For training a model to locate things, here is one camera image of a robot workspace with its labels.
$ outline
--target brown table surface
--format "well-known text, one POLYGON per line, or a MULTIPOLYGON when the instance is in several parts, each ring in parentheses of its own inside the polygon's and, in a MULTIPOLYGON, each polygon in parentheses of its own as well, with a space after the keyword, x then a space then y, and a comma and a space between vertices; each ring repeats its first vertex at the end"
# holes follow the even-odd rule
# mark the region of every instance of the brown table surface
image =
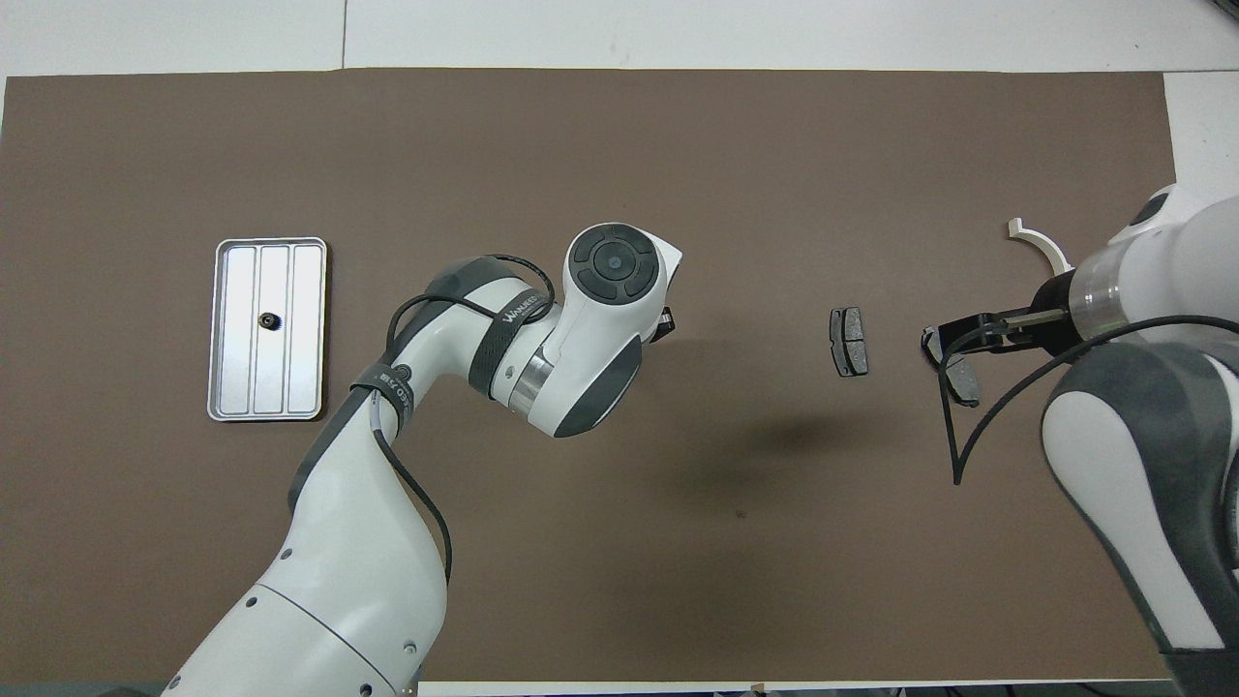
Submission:
MULTIPOLYGON (((918 354, 1048 277, 1009 218, 1079 261, 1173 180, 1160 76, 52 77, 5 109, 0 682, 169 676, 279 551, 321 425, 207 417, 221 239, 331 245, 331 410, 445 264, 558 277, 608 219, 685 251, 615 415, 554 441, 445 380, 396 447, 456 542, 431 680, 1165 675, 1043 464, 1052 381, 957 489, 918 354)), ((1043 359, 975 359, 986 402, 1043 359)))

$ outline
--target white floor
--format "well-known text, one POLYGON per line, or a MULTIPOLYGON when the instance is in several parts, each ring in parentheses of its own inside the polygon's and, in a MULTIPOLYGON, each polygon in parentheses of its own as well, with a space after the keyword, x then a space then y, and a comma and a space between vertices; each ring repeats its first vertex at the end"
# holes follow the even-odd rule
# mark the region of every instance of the white floor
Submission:
POLYGON ((1239 193, 1239 21, 1208 0, 0 0, 0 77, 373 66, 1165 72, 1178 180, 1239 193))

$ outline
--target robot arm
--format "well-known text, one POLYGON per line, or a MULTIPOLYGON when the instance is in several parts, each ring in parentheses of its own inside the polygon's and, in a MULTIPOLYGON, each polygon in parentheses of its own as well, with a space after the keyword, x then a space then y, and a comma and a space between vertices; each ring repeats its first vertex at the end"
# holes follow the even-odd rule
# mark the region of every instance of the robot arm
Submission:
POLYGON ((535 321, 546 297, 496 258, 435 277, 427 293, 494 316, 449 300, 420 306, 302 461, 280 553, 165 695, 400 693, 442 626, 447 588, 385 443, 442 375, 467 379, 550 436, 593 428, 655 337, 679 261, 649 233, 593 225, 569 248, 564 306, 535 321))
MULTIPOLYGON (((1042 285, 1028 307, 935 327, 947 345, 943 383, 955 350, 1040 345, 1058 363, 1115 336, 1057 386, 1042 444, 1191 697, 1233 695, 1239 685, 1237 267, 1239 197, 1201 209, 1170 186, 1105 248, 1042 285)), ((976 436, 961 458, 952 439, 957 484, 976 436)))
POLYGON ((1186 695, 1239 683, 1239 347, 1108 343, 1059 383, 1046 459, 1186 695))

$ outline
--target black strap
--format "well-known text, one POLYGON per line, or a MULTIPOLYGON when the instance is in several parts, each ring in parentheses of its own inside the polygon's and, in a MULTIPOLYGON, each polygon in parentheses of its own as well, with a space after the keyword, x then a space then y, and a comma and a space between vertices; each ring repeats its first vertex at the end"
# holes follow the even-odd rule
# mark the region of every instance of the black strap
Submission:
POLYGON ((473 353, 473 365, 468 369, 468 384, 473 390, 491 397, 491 381, 494 380, 494 371, 499 370, 503 355, 508 353, 508 345, 512 345, 525 317, 541 307, 545 301, 546 295, 530 287, 513 297, 494 314, 491 326, 482 336, 482 342, 477 344, 477 352, 473 353))
POLYGON ((400 376, 398 369, 384 364, 370 364, 353 381, 353 387, 369 387, 378 390, 383 397, 395 409, 396 433, 404 430, 405 422, 413 417, 413 387, 400 376))

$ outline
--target metal tray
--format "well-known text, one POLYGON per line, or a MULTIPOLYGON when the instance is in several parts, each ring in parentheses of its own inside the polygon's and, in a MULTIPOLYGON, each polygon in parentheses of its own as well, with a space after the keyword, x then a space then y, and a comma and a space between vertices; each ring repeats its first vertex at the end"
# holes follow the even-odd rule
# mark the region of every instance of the metal tray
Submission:
POLYGON ((207 413, 309 421, 322 411, 327 244, 225 239, 216 248, 207 413))

